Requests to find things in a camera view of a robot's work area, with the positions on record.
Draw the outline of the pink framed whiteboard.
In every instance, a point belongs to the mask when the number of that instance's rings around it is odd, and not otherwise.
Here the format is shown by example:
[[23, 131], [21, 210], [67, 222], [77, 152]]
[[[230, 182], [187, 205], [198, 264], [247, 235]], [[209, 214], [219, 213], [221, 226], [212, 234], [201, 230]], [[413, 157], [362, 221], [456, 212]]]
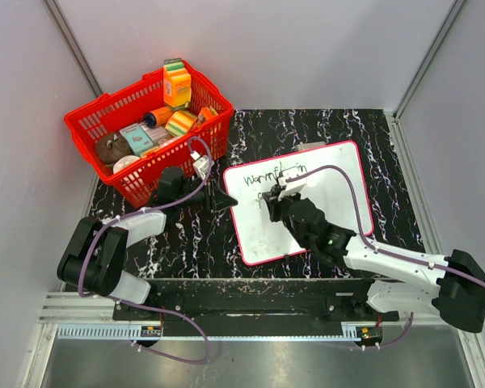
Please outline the pink framed whiteboard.
[[329, 222], [354, 231], [361, 226], [367, 236], [373, 233], [373, 215], [364, 169], [354, 141], [230, 167], [224, 172], [223, 180], [226, 192], [238, 202], [231, 213], [242, 261], [246, 265], [263, 264], [281, 259], [284, 255], [304, 252], [282, 223], [270, 221], [262, 193], [271, 189], [283, 170], [296, 167], [305, 174], [324, 165], [339, 167], [352, 181], [361, 221], [356, 221], [350, 189], [337, 171], [327, 169], [308, 177], [306, 186], [301, 190], [302, 196], [314, 202]]

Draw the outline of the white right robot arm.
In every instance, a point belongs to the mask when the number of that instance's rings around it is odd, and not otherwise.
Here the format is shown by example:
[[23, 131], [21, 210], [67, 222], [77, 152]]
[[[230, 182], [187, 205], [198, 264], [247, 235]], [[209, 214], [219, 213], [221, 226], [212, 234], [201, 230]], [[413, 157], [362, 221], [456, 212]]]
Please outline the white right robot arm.
[[369, 320], [378, 312], [406, 311], [437, 315], [450, 326], [471, 333], [483, 330], [485, 271], [471, 254], [426, 255], [373, 242], [357, 232], [330, 223], [325, 213], [298, 192], [278, 184], [263, 193], [272, 222], [280, 222], [296, 243], [328, 267], [373, 272], [401, 287], [395, 291], [371, 285], [351, 301], [352, 312]]

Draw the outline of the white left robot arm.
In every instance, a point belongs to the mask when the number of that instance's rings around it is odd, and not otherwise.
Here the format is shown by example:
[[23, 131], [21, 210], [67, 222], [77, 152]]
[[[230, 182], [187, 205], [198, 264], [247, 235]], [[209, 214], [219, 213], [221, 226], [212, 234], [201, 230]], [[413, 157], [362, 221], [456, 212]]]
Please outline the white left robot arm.
[[238, 202], [206, 179], [188, 180], [178, 167], [166, 168], [138, 211], [111, 220], [82, 218], [57, 267], [57, 277], [83, 292], [131, 302], [131, 311], [147, 320], [158, 312], [151, 285], [124, 270], [126, 251], [140, 241], [162, 234], [181, 209], [200, 206], [216, 213]]

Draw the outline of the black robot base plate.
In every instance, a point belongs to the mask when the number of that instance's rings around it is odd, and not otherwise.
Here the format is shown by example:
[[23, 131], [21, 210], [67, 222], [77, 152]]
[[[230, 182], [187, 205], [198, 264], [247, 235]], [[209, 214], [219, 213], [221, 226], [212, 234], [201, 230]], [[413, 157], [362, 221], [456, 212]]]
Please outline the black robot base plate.
[[184, 330], [185, 314], [205, 334], [335, 334], [336, 325], [399, 321], [396, 311], [378, 313], [365, 304], [370, 279], [156, 279], [146, 305], [167, 313], [116, 307], [116, 321], [162, 321]]

